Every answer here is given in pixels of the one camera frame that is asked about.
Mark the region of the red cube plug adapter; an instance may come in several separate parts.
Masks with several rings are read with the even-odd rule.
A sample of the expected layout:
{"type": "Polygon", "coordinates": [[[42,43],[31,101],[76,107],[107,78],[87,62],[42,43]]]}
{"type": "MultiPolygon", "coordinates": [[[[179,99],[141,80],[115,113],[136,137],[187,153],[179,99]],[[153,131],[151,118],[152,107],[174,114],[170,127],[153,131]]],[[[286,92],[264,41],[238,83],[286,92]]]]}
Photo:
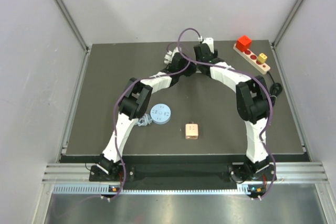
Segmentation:
{"type": "Polygon", "coordinates": [[[236,48],[241,52],[245,52],[246,50],[250,48],[251,43],[252,43],[252,40],[248,36],[243,35],[237,39],[236,48]]]}

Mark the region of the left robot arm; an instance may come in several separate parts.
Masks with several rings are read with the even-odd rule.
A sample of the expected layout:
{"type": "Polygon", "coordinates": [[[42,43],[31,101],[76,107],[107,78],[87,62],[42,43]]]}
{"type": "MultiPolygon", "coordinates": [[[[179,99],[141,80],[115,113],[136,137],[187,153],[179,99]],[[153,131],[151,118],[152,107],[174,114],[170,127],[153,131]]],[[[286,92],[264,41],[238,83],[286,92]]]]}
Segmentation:
{"type": "Polygon", "coordinates": [[[142,118],[151,95],[175,85],[180,76],[189,77],[196,72],[196,64],[185,59],[180,52],[172,53],[167,66],[147,78],[131,78],[113,108],[113,133],[106,148],[100,154],[97,166],[107,180],[114,180],[119,174],[118,162],[132,128],[142,118]]]}

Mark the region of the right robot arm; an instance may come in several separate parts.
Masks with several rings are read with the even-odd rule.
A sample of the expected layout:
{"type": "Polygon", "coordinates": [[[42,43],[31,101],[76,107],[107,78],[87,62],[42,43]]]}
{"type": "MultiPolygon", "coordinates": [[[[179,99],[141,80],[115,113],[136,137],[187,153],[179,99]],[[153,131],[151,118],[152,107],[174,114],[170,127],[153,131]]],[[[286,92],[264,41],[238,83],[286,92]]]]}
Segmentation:
{"type": "Polygon", "coordinates": [[[236,94],[237,112],[245,122],[247,151],[244,166],[230,172],[232,179],[242,183],[256,180],[269,166],[266,130],[272,105],[265,80],[234,69],[217,57],[217,51],[206,42],[194,46],[201,73],[232,89],[236,94]]]}

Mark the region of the round light blue socket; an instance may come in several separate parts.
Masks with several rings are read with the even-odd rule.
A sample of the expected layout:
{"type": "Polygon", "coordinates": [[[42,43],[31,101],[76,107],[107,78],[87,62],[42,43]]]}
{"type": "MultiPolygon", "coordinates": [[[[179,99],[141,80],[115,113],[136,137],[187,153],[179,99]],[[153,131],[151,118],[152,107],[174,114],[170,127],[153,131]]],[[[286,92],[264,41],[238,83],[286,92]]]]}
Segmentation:
{"type": "Polygon", "coordinates": [[[150,111],[150,117],[156,124],[166,124],[171,118],[171,109],[166,104],[156,104],[150,111]]]}

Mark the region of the cream power strip red sockets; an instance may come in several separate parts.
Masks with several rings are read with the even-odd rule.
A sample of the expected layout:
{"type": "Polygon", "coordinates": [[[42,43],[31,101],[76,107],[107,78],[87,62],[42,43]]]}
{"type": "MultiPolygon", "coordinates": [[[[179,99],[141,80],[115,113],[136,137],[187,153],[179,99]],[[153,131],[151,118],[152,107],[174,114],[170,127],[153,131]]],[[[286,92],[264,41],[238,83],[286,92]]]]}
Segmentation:
{"type": "Polygon", "coordinates": [[[256,68],[261,74],[267,74],[267,72],[270,70],[270,66],[268,64],[258,63],[257,55],[249,49],[247,49],[247,52],[242,52],[236,47],[236,43],[234,43],[233,49],[245,60],[247,60],[254,68],[256,68]]]}

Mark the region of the pink cube plug adapter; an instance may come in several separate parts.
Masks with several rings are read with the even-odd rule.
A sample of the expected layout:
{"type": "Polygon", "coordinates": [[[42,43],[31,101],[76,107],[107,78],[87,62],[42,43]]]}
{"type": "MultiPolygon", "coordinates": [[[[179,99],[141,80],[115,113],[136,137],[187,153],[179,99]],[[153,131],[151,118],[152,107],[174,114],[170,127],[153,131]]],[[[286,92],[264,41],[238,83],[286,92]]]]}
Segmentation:
{"type": "Polygon", "coordinates": [[[185,139],[186,140],[196,140],[198,139],[198,124],[197,123],[187,123],[185,124],[185,139]]]}

